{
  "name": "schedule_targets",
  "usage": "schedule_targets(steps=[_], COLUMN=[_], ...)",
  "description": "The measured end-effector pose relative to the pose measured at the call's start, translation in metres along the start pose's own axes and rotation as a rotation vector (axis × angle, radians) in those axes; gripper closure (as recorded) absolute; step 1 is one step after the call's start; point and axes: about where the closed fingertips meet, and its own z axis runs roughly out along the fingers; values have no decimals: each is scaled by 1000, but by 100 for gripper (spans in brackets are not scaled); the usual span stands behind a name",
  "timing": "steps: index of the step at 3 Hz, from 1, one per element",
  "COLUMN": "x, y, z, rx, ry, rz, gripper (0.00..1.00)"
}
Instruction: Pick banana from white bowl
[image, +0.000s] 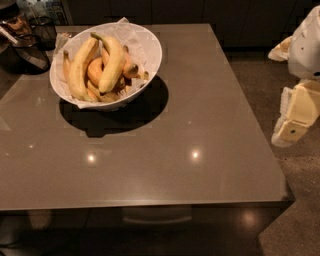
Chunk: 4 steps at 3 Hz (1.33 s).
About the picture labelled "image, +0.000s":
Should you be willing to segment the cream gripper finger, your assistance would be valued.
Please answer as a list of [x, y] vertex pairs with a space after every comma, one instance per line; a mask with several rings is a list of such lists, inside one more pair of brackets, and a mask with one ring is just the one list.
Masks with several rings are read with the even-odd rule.
[[297, 143], [309, 130], [303, 123], [281, 116], [274, 127], [271, 143], [276, 147], [289, 147]]
[[291, 36], [282, 40], [269, 52], [268, 58], [278, 62], [287, 61], [289, 58], [289, 46], [291, 44], [291, 40]]

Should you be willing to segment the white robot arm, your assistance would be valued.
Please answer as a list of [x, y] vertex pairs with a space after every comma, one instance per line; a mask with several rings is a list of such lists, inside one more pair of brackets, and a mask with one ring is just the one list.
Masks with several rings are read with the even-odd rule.
[[280, 117], [271, 139], [277, 147], [288, 147], [298, 142], [320, 116], [320, 6], [314, 7], [268, 58], [286, 61], [289, 73], [300, 79], [292, 89], [282, 91]]

